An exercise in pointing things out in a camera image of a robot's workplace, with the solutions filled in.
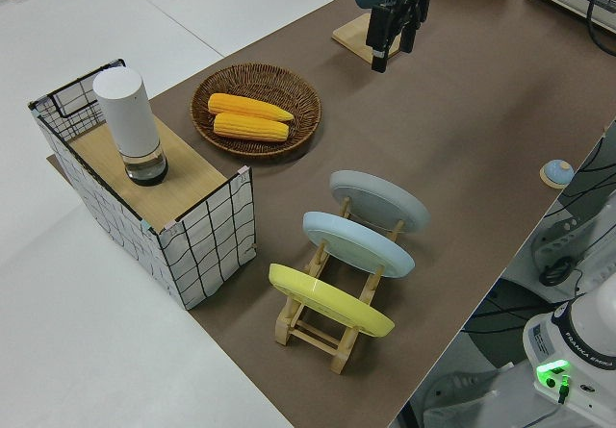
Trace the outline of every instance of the wooden base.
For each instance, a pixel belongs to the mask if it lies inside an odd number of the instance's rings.
[[[372,49],[366,44],[370,13],[365,13],[356,19],[336,29],[332,38],[348,50],[355,53],[367,63],[372,63]],[[389,50],[389,58],[392,58],[400,48],[400,36],[397,36]]]
[[[226,179],[158,118],[156,123],[169,164],[167,176],[160,185],[138,186],[128,178],[106,123],[77,137],[70,145],[160,233],[167,223],[225,183]]]
[[[349,218],[348,212],[350,199],[347,197],[343,201],[343,206],[340,211],[340,216]],[[400,221],[396,228],[389,234],[389,240],[396,241],[404,222]],[[323,242],[313,255],[310,263],[304,268],[304,272],[312,277],[319,279],[322,271],[325,269],[325,264],[329,259],[329,254],[325,252],[325,242]],[[370,305],[374,298],[374,293],[378,287],[384,268],[380,267],[374,274],[368,276],[368,280],[362,289],[359,299]],[[341,374],[345,364],[350,357],[350,353],[355,346],[359,330],[356,328],[346,327],[343,336],[337,340],[334,337],[326,334],[322,330],[311,326],[301,320],[301,315],[304,310],[304,305],[291,297],[287,297],[287,303],[278,315],[275,326],[275,338],[280,344],[286,345],[291,335],[302,339],[318,349],[332,356],[329,368]]]

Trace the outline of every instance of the woven round basket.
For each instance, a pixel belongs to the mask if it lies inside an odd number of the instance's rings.
[[[294,115],[284,142],[224,138],[214,133],[208,112],[213,93],[228,93],[266,101]],[[211,75],[196,89],[191,103],[192,123],[215,146],[245,157],[273,158],[297,149],[317,130],[321,101],[314,89],[287,69],[262,63],[232,65]]]

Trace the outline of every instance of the wire mesh basket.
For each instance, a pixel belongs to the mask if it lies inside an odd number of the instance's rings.
[[[96,173],[71,142],[105,122],[92,89],[116,60],[29,104],[64,175],[111,238],[130,253],[183,308],[215,293],[256,256],[252,171],[225,183],[156,231]]]

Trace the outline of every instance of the yellow corn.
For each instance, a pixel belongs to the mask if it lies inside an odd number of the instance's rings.
[[[214,133],[222,137],[282,142],[289,137],[289,125],[240,113],[219,113]]]
[[[213,93],[208,100],[208,111],[214,115],[226,112],[241,113],[278,122],[293,120],[292,113],[288,113],[278,106],[266,103],[265,101],[227,93]]]

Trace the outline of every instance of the brown table mat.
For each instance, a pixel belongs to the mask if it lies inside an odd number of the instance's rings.
[[[208,75],[233,63],[273,63],[321,96],[322,124],[306,155],[249,162],[257,258],[192,310],[298,427],[386,426],[556,197],[539,168],[555,158],[579,165],[616,112],[616,60],[581,21],[543,1],[432,0],[414,52],[395,56],[385,74],[331,39],[361,12],[336,0],[152,101],[157,116],[229,176],[244,161],[206,142],[189,114]],[[360,337],[342,376],[317,348],[274,342],[284,297],[267,278],[272,262],[308,262],[313,247],[301,219],[337,211],[328,180],[339,169],[392,181],[432,214],[424,231],[398,240],[415,271],[384,279],[373,301],[396,328],[384,339]],[[340,264],[323,279],[356,292],[364,282]]]

